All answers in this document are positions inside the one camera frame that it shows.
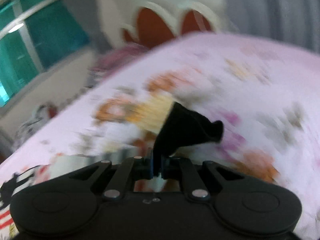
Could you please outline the red white black striped sweater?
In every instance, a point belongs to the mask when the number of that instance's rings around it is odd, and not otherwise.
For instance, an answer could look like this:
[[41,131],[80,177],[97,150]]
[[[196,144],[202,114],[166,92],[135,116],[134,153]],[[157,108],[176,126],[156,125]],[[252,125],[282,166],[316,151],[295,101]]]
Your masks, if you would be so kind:
[[[161,176],[163,159],[180,147],[220,142],[223,133],[221,121],[173,104],[151,152],[153,177]],[[102,235],[119,228],[182,228],[207,210],[211,195],[189,159],[184,158],[181,168],[180,191],[154,196],[132,191],[139,180],[136,158],[120,165],[99,161],[14,194],[10,214],[20,231],[32,233],[83,228]]]

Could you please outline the pink floral bed sheet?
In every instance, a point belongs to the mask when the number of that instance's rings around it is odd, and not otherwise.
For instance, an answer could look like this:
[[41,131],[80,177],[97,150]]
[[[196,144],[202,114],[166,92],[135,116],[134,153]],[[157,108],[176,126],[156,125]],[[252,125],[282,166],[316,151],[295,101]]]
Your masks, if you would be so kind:
[[1,164],[12,193],[103,159],[152,148],[174,102],[223,122],[219,144],[182,147],[294,192],[301,239],[319,239],[319,57],[239,35],[194,34],[125,65]]

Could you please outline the grey curtain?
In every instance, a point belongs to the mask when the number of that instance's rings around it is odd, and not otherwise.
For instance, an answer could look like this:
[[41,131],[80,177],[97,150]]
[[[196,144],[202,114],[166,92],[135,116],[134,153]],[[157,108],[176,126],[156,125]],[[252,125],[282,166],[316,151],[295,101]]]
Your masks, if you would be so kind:
[[271,38],[319,52],[319,0],[226,0],[242,34]]

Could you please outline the white red scalloped headboard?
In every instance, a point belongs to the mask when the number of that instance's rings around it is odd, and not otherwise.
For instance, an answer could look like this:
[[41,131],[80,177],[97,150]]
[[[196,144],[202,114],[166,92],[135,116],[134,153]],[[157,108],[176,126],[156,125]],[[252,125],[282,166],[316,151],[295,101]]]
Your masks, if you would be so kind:
[[98,0],[103,32],[115,47],[152,48],[195,31],[228,29],[226,0]]

